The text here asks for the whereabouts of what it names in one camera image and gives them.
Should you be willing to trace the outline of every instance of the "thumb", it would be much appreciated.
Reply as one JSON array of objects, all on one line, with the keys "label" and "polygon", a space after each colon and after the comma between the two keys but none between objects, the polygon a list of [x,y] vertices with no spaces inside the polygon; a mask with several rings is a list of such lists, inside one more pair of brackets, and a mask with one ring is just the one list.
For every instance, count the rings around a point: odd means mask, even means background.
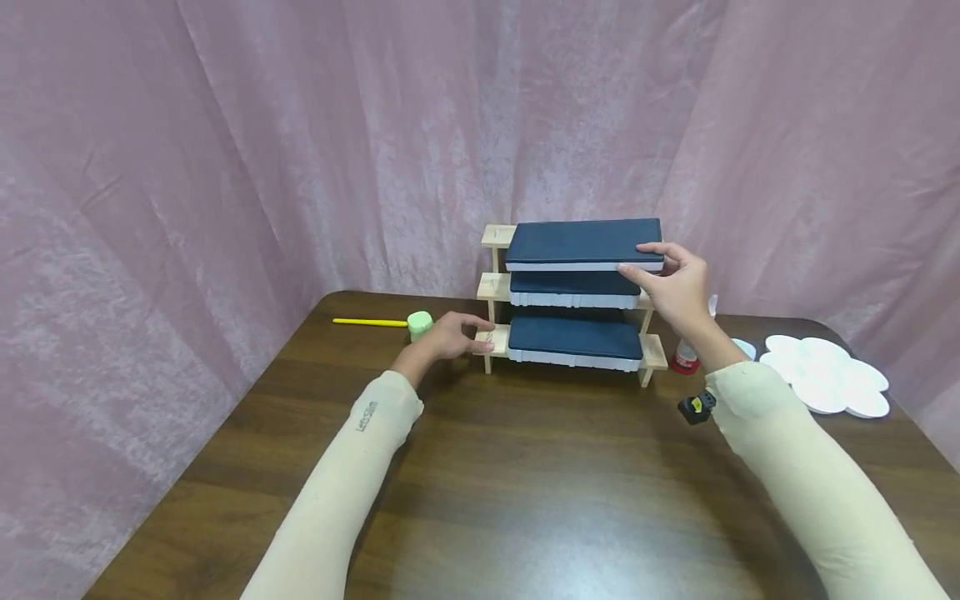
[{"label": "thumb", "polygon": [[658,277],[652,273],[648,273],[639,267],[634,265],[619,264],[616,267],[616,270],[620,272],[621,275],[628,278],[630,281],[640,286],[648,296],[653,295],[654,288],[657,287]]},{"label": "thumb", "polygon": [[487,340],[492,340],[492,337],[489,335],[481,336],[479,340],[470,340],[469,351],[476,354],[486,354],[487,352],[493,352],[493,342],[488,342]]}]

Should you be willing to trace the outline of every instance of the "hand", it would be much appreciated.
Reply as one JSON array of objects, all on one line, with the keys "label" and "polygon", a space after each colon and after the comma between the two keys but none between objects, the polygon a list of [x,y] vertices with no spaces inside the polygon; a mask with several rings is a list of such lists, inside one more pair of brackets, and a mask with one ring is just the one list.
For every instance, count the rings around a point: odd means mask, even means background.
[{"label": "hand", "polygon": [[416,388],[430,366],[439,359],[493,349],[492,343],[477,342],[467,337],[464,326],[474,326],[481,331],[491,331],[494,327],[493,323],[476,315],[446,313],[416,342],[403,349],[390,370],[406,377],[410,385]]},{"label": "hand", "polygon": [[654,308],[677,333],[688,338],[710,324],[707,262],[679,244],[654,242],[636,249],[663,254],[663,272],[656,276],[633,265],[620,265],[617,270],[647,293]]},{"label": "hand", "polygon": [[707,372],[750,360],[710,316],[703,258],[679,244],[655,242],[636,249],[663,254],[663,272],[656,276],[632,265],[620,265],[617,271],[647,293],[657,312],[693,346]]},{"label": "hand", "polygon": [[489,352],[493,349],[490,342],[478,342],[464,334],[464,327],[471,326],[481,331],[493,331],[493,323],[476,315],[448,312],[433,324],[414,345],[427,348],[434,360],[456,358],[467,352]]}]

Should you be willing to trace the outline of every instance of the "arm sleeve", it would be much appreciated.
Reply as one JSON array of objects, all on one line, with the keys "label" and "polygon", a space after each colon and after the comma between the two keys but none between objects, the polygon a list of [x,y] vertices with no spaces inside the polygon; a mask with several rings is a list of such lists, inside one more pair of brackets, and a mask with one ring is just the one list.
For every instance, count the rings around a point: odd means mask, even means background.
[{"label": "arm sleeve", "polygon": [[367,386],[276,531],[241,600],[344,596],[350,554],[423,403],[399,373]]},{"label": "arm sleeve", "polygon": [[766,365],[707,376],[713,416],[770,494],[832,600],[947,600],[866,474]]}]

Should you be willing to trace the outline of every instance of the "red bottle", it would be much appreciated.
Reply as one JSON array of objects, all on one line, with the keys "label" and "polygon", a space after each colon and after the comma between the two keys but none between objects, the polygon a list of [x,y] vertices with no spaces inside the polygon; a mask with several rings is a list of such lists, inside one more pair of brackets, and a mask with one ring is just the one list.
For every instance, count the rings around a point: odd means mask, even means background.
[{"label": "red bottle", "polygon": [[[710,296],[710,300],[707,302],[707,310],[709,310],[710,317],[714,318],[717,315],[717,295],[714,294]],[[697,369],[700,368],[700,358],[697,356],[697,353],[693,350],[687,340],[681,339],[680,343],[677,344],[677,351],[673,353],[673,357],[670,358],[670,369],[673,369],[676,372],[681,372],[684,375],[690,375],[695,373]]]}]

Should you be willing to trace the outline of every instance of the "left hand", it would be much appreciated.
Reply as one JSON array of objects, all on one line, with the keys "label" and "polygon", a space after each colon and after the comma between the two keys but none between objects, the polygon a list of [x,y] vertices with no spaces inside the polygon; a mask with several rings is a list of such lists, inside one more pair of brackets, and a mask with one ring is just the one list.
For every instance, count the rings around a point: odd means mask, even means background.
[{"label": "left hand", "polygon": [[493,331],[493,323],[476,315],[448,312],[430,327],[414,346],[425,349],[434,360],[456,358],[467,352],[489,352],[493,344],[479,342],[464,334],[464,327],[476,327],[481,331]]},{"label": "left hand", "polygon": [[464,326],[492,331],[493,323],[476,315],[449,312],[433,324],[416,342],[403,349],[391,371],[407,378],[414,388],[419,386],[430,365],[441,358],[456,358],[467,352],[489,352],[493,344],[477,342],[464,334]]}]

